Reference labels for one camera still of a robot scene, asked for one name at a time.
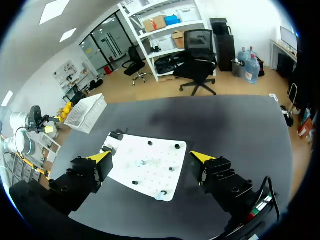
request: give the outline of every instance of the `wooden floor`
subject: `wooden floor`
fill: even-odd
[[[234,77],[231,72],[216,73],[216,84],[207,83],[206,85],[212,88],[218,95],[262,95],[276,94],[279,103],[285,106],[290,105],[287,97],[288,82],[278,75],[275,70],[265,68],[265,76],[258,79],[257,84],[247,83],[244,79]],[[151,73],[148,65],[141,70],[143,73]],[[111,75],[104,77],[104,83],[101,87],[94,90],[90,95],[102,93],[107,103],[120,103],[143,101],[160,98],[191,96],[194,87],[185,87],[184,91],[179,91],[180,85],[192,82],[189,79],[179,78],[165,82],[156,82],[152,75],[145,77],[147,83],[139,79],[132,86],[132,77],[124,74],[124,69],[119,69]],[[206,89],[200,87],[196,96],[212,95]],[[298,116],[295,116],[294,126],[289,128],[292,150],[293,150],[293,181],[291,187],[291,198],[296,194],[307,167],[310,162],[310,145],[300,139],[297,130],[299,127]],[[69,134],[70,129],[65,128],[59,134],[57,142],[63,144],[64,139]],[[42,178],[42,184],[48,185]]]

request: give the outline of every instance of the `monitor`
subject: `monitor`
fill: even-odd
[[[297,36],[291,31],[285,29],[284,27],[280,27],[281,30],[281,40],[286,44],[289,44],[291,48],[294,50],[298,50]]]

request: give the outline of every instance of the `gray table surface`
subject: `gray table surface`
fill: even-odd
[[[72,130],[53,164],[56,179],[77,156],[97,154],[109,132],[187,142],[187,153],[175,196],[170,202],[133,191],[108,178],[69,217],[94,229],[141,238],[176,237],[208,240],[224,232],[231,216],[210,194],[204,194],[189,171],[193,150],[224,156],[257,191],[266,175],[289,203],[293,156],[288,127],[279,104],[268,96],[216,95],[174,97],[108,104],[90,134]],[[276,219],[274,210],[265,228]]]

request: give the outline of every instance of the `red fire extinguisher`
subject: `red fire extinguisher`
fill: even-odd
[[[108,75],[112,74],[112,71],[108,66],[105,66],[103,69],[104,69],[106,74],[108,74]]]

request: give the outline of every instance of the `trash bin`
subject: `trash bin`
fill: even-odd
[[[238,60],[238,59],[232,59],[232,74],[235,77],[244,78],[245,77],[245,62]]]

